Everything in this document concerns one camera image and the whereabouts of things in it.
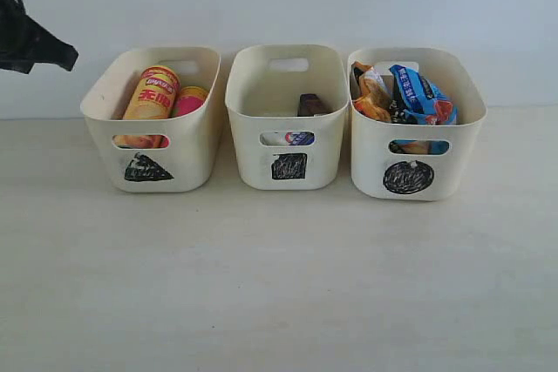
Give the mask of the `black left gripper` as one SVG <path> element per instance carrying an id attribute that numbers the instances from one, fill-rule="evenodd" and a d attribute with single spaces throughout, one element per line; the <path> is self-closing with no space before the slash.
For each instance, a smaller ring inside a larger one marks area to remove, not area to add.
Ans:
<path id="1" fill-rule="evenodd" d="M 2 70 L 29 74 L 34 64 L 55 64 L 72 71 L 77 60 L 72 45 L 27 16 L 23 0 L 1 0 Z"/>

